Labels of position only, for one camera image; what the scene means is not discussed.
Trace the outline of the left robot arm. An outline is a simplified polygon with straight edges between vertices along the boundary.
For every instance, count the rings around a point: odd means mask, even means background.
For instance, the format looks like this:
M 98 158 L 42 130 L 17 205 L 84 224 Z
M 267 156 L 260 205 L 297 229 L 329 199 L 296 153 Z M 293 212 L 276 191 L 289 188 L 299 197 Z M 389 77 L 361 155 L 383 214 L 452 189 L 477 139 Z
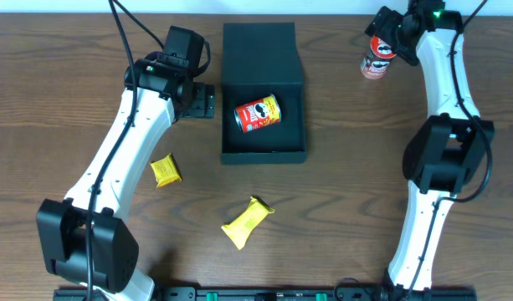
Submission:
M 63 201 L 36 216 L 46 270 L 87 287 L 83 300 L 150 300 L 154 280 L 136 264 L 126 222 L 138 181 L 162 135 L 179 119 L 213 117 L 215 89 L 195 77 L 206 64 L 139 59 L 126 70 L 117 116 L 93 161 Z

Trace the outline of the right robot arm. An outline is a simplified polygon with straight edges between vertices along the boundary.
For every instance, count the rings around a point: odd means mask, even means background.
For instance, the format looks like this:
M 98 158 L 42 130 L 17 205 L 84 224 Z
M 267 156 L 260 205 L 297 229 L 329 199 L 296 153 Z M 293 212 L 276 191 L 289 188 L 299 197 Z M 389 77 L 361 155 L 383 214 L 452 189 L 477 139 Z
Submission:
M 474 200 L 493 166 L 495 127 L 472 99 L 464 66 L 469 21 L 443 1 L 411 1 L 405 13 L 381 7 L 365 33 L 374 56 L 397 55 L 423 70 L 428 117 L 403 153 L 408 206 L 398 249 L 375 300 L 474 299 L 473 289 L 433 288 L 432 267 L 455 203 Z

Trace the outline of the red Pringles can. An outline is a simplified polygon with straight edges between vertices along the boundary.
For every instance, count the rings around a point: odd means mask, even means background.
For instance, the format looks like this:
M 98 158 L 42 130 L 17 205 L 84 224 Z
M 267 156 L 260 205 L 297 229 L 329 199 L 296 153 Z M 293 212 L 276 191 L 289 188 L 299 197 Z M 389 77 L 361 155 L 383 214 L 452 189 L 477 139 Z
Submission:
M 236 107 L 234 118 L 241 131 L 248 133 L 281 122 L 281 110 L 276 97 L 270 94 Z

